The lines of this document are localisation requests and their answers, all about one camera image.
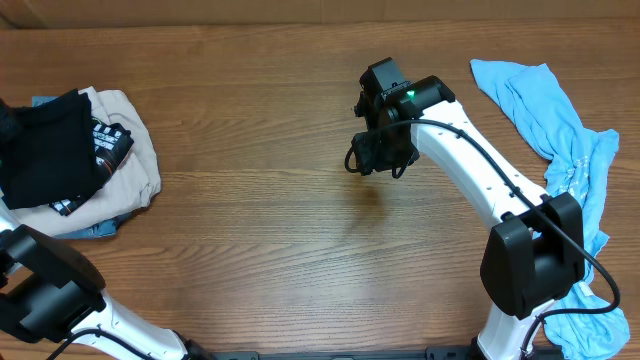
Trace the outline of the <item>black t-shirt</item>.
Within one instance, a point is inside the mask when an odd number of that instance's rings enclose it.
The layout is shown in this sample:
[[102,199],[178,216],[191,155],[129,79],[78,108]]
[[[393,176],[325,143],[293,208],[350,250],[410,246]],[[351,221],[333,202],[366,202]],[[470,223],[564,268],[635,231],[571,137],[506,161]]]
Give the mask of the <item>black t-shirt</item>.
[[90,197],[105,183],[91,102],[71,90],[41,106],[1,104],[1,191],[11,209]]

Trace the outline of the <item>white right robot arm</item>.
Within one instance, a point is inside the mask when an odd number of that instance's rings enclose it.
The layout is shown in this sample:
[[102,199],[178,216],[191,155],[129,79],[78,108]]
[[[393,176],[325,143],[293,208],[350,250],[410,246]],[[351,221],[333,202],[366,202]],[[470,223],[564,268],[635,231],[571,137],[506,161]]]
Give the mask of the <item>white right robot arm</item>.
[[569,194],[552,197],[522,176],[479,133],[437,77],[360,78],[354,113],[367,129],[352,140],[351,172],[400,178],[420,155],[431,158],[472,204],[489,231],[480,266],[493,305],[482,331],[455,355],[468,359],[560,359],[537,348],[541,315],[584,275],[582,213]]

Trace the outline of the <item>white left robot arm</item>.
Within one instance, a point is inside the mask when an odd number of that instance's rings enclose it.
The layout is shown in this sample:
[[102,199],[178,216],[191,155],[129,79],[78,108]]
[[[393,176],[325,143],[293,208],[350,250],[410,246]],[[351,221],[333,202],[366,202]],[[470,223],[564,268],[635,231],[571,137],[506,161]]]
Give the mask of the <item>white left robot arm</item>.
[[1,206],[1,285],[18,268],[31,275],[1,294],[1,331],[26,343],[85,345],[116,359],[210,359],[192,340],[157,327],[115,301],[80,252],[29,226]]

